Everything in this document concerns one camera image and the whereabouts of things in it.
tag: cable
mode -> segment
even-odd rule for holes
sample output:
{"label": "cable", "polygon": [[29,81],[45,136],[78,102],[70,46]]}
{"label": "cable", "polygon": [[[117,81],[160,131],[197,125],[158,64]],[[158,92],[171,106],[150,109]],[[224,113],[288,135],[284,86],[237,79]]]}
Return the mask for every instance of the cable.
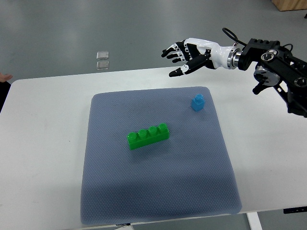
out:
{"label": "cable", "polygon": [[290,52],[291,52],[292,49],[293,49],[293,45],[291,43],[289,43],[289,44],[284,45],[283,47],[286,47],[286,46],[291,46],[291,48],[290,48]]}
{"label": "cable", "polygon": [[238,37],[237,37],[231,30],[229,30],[229,29],[227,29],[227,28],[224,27],[224,28],[222,29],[222,31],[223,31],[228,37],[230,37],[232,40],[234,40],[235,42],[238,42],[238,43],[240,43],[241,45],[246,46],[246,43],[240,41],[240,40],[238,39]]}

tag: green lego brick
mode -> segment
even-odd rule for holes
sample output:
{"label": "green lego brick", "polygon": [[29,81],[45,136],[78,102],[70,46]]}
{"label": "green lego brick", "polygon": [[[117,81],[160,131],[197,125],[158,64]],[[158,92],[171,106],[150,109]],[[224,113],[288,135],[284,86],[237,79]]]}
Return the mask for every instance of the green lego brick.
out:
{"label": "green lego brick", "polygon": [[141,129],[138,133],[131,132],[127,135],[130,150],[134,150],[145,145],[150,145],[169,138],[169,131],[165,123],[159,126],[151,126],[149,129]]}

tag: robotic finger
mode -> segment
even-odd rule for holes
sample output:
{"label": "robotic finger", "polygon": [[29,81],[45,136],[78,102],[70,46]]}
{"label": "robotic finger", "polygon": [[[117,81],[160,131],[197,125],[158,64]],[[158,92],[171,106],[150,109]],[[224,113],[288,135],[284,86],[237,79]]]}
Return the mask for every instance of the robotic finger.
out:
{"label": "robotic finger", "polygon": [[173,52],[173,51],[184,51],[185,50],[185,46],[184,46],[184,42],[185,40],[181,41],[181,42],[176,42],[175,44],[171,45],[169,48],[164,49],[162,51],[162,55],[161,57],[166,57],[169,53]]}
{"label": "robotic finger", "polygon": [[169,73],[170,77],[177,77],[184,74],[192,73],[199,68],[206,66],[209,62],[209,54],[198,55],[197,57],[193,58],[192,60],[188,61],[185,65],[174,70]]}

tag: human hand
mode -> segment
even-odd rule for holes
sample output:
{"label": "human hand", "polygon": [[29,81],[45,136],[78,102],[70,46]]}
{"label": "human hand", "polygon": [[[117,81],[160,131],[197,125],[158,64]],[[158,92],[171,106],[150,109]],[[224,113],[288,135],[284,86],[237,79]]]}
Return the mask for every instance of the human hand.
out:
{"label": "human hand", "polygon": [[6,82],[9,79],[12,79],[13,75],[11,74],[2,74],[0,73],[0,82]]}

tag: lego stud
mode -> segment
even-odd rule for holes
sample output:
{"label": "lego stud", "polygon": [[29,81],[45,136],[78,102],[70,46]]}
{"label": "lego stud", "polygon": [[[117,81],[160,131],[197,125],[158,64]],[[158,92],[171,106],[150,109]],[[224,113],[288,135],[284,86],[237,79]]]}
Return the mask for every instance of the lego stud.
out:
{"label": "lego stud", "polygon": [[149,129],[148,129],[148,132],[150,134],[150,136],[156,136],[157,135],[157,132],[158,132],[158,129],[156,126],[151,126]]}
{"label": "lego stud", "polygon": [[139,137],[140,137],[140,139],[146,139],[146,137],[147,137],[147,130],[146,129],[140,129],[139,130]]}
{"label": "lego stud", "polygon": [[192,99],[191,102],[192,109],[194,109],[195,111],[199,111],[203,109],[204,106],[205,106],[205,100],[203,98],[203,95],[197,94],[195,98]]}
{"label": "lego stud", "polygon": [[161,124],[158,126],[158,128],[159,128],[159,130],[160,130],[161,133],[165,133],[165,132],[168,131],[167,126],[166,126],[165,123],[161,123]]}
{"label": "lego stud", "polygon": [[127,136],[127,138],[128,138],[128,141],[130,141],[130,142],[136,141],[137,134],[134,133],[134,132],[129,133],[128,136]]}
{"label": "lego stud", "polygon": [[195,101],[198,102],[198,103],[201,103],[203,101],[203,95],[197,94],[195,96]]}

